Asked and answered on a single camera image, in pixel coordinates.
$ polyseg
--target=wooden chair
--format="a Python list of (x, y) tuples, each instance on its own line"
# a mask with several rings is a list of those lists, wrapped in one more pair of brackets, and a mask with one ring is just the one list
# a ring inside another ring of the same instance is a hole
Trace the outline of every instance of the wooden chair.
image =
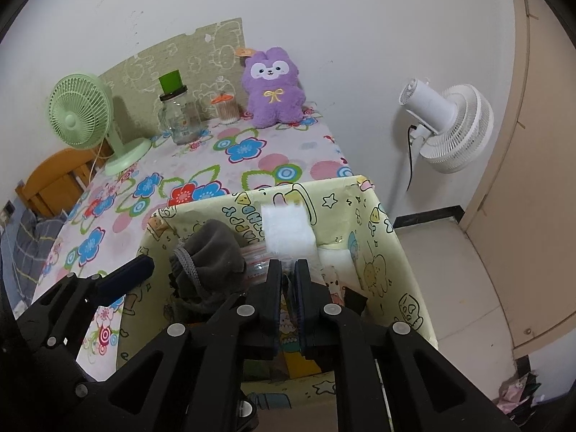
[[(16, 187), (16, 194), (27, 208), (42, 216), (54, 217), (62, 210), (70, 212), (84, 192), (76, 178), (88, 186), (96, 152), (72, 148), (59, 151), (40, 164), (26, 184)], [(104, 163), (105, 159), (96, 160), (97, 167)]]

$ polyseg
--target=stuffed animal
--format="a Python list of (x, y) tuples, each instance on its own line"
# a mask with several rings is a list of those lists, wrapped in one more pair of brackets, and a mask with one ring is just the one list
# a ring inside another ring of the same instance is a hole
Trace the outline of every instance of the stuffed animal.
[(248, 111), (254, 115), (252, 124), (256, 128), (302, 119), (306, 95), (298, 87), (298, 68), (286, 50), (273, 47), (248, 58), (242, 85), (248, 93)]

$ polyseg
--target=fabric storage basket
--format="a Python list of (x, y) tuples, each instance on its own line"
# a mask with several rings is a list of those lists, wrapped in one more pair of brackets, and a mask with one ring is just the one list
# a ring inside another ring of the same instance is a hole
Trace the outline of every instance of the fabric storage basket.
[[(264, 239), (261, 205), (284, 202), (306, 207), (319, 246), (350, 250), (359, 284), (369, 296), (368, 311), (376, 323), (405, 321), (437, 347), (422, 294), (392, 224), (372, 183), (356, 176), (275, 186), (157, 210), (138, 248), (138, 254), (154, 259), (154, 273), (126, 294), (117, 368), (170, 324), (168, 257), (180, 237), (189, 237), (207, 219), (218, 219), (248, 243), (260, 242)], [(294, 407), (310, 401), (333, 401), (335, 397), (333, 373), (277, 383), (245, 382), (243, 391), (267, 407)]]

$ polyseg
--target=wooden door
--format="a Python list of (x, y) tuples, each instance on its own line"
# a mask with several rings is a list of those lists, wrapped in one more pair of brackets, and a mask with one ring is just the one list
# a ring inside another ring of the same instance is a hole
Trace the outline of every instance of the wooden door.
[(576, 327), (576, 49), (527, 0), (525, 93), (508, 152), (467, 233), (525, 355)]

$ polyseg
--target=green fan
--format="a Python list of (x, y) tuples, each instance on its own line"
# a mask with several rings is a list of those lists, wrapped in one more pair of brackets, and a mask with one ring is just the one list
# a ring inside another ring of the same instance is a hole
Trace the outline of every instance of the green fan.
[(152, 145), (145, 138), (122, 143), (113, 117), (112, 91), (93, 75), (62, 78), (48, 101), (50, 126), (66, 144), (75, 149), (92, 149), (107, 139), (114, 150), (104, 167), (108, 176), (130, 167)]

